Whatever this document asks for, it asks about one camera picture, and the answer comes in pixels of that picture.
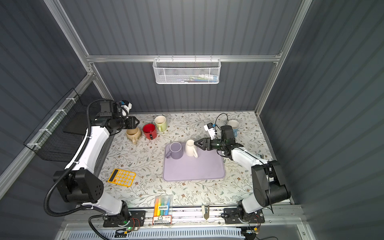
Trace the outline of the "red mug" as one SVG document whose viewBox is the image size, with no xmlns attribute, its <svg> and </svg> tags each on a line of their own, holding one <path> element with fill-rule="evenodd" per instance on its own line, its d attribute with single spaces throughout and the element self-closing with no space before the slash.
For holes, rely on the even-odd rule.
<svg viewBox="0 0 384 240">
<path fill-rule="evenodd" d="M 146 124 L 143 126 L 143 133 L 148 140 L 154 140 L 158 134 L 154 124 Z"/>
</svg>

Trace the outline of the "light green mug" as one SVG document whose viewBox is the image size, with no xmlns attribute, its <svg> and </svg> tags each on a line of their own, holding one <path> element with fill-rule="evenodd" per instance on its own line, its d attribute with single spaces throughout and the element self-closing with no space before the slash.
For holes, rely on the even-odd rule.
<svg viewBox="0 0 384 240">
<path fill-rule="evenodd" d="M 160 132 L 165 132 L 168 127 L 167 118 L 165 116 L 157 116 L 155 118 L 155 125 Z"/>
</svg>

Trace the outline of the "blue dotted mug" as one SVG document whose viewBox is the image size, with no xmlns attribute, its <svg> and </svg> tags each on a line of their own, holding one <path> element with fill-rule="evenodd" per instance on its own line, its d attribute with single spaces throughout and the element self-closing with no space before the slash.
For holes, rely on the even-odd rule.
<svg viewBox="0 0 384 240">
<path fill-rule="evenodd" d="M 234 137 L 236 138 L 238 136 L 238 131 L 240 127 L 240 123 L 236 120 L 229 120 L 228 126 L 231 126 L 233 129 Z"/>
</svg>

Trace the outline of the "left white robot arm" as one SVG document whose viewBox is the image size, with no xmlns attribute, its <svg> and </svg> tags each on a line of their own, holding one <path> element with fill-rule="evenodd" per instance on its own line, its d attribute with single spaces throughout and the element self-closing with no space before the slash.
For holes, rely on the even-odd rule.
<svg viewBox="0 0 384 240">
<path fill-rule="evenodd" d="M 121 130 L 135 129 L 140 121 L 130 115 L 132 104 L 126 100 L 99 99 L 94 102 L 100 105 L 100 112 L 91 117 L 90 109 L 87 109 L 86 135 L 65 169 L 55 172 L 54 184 L 44 199 L 44 210 L 53 217 L 63 217 L 80 210 L 96 210 L 115 225 L 122 225 L 131 218 L 128 206 L 104 192 L 104 184 L 95 175 L 95 167 L 108 138 Z M 60 213 L 53 211 L 49 202 L 54 190 L 59 191 L 65 202 L 77 204 L 78 207 Z"/>
</svg>

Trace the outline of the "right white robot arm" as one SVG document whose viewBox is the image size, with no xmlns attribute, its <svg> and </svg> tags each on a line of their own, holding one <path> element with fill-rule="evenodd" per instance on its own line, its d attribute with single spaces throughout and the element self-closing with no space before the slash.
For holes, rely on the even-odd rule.
<svg viewBox="0 0 384 240">
<path fill-rule="evenodd" d="M 256 219 L 258 210 L 291 197 L 290 188 L 278 161 L 267 161 L 246 150 L 242 144 L 236 142 L 233 128 L 229 125 L 221 126 L 220 138 L 217 137 L 214 124 L 208 123 L 204 129 L 210 136 L 195 141 L 196 147 L 204 151 L 220 151 L 221 156 L 240 164 L 252 175 L 253 193 L 238 201 L 237 211 L 234 214 L 224 214 L 224 219 L 235 217 L 247 223 Z"/>
</svg>

